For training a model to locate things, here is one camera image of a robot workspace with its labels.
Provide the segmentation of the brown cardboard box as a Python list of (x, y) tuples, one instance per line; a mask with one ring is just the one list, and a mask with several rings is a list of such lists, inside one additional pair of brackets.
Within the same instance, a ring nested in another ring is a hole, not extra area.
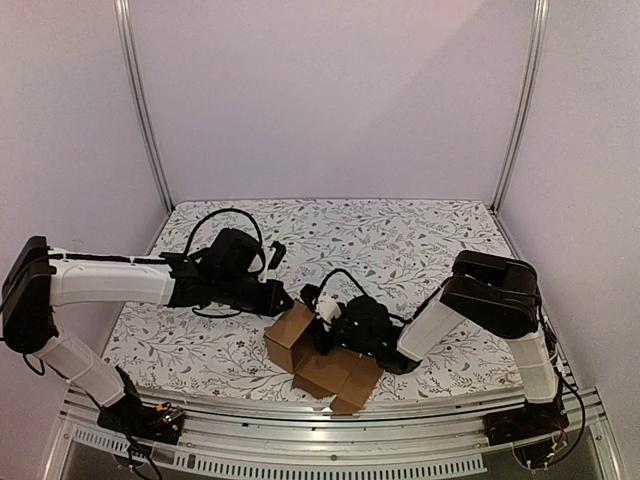
[(269, 359), (292, 375), (292, 386), (315, 399), (332, 399), (336, 415), (362, 410), (383, 374), (375, 360), (342, 347), (322, 355), (308, 332), (312, 311), (296, 301), (264, 334)]

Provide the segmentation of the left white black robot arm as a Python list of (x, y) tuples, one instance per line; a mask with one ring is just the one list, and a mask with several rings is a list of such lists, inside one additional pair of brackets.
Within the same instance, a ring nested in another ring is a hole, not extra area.
[(203, 310), (220, 304), (234, 312), (276, 317), (291, 309), (284, 284), (269, 276), (285, 247), (269, 247), (224, 229), (196, 252), (130, 257), (70, 252), (30, 238), (2, 286), (1, 337), (84, 389), (128, 434), (148, 426), (127, 375), (104, 362), (75, 335), (56, 326), (57, 307), (83, 303), (144, 303)]

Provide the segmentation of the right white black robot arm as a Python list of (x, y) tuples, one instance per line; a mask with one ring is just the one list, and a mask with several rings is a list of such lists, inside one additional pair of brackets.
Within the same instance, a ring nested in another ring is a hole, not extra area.
[(403, 318), (367, 293), (340, 303), (323, 285), (307, 284), (302, 302), (313, 314), (315, 350), (341, 347), (372, 358), (396, 375), (415, 370), (461, 323), (471, 322), (506, 342), (524, 385), (517, 427), (537, 436), (563, 409), (557, 340), (541, 318), (537, 273), (528, 263), (471, 250), (454, 259), (450, 275)]

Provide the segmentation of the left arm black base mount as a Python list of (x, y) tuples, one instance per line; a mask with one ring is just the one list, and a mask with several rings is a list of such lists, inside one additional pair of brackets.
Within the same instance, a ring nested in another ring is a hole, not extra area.
[(177, 445), (185, 411), (170, 402), (144, 405), (128, 374), (118, 366), (115, 369), (124, 384), (124, 397), (112, 406), (100, 407), (97, 424), (124, 435)]

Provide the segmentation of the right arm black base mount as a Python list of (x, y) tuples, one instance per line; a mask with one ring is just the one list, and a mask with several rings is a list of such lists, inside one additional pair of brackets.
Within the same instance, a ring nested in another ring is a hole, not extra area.
[(483, 417), (484, 435), (491, 446), (546, 435), (565, 429), (569, 419), (561, 400), (524, 405)]

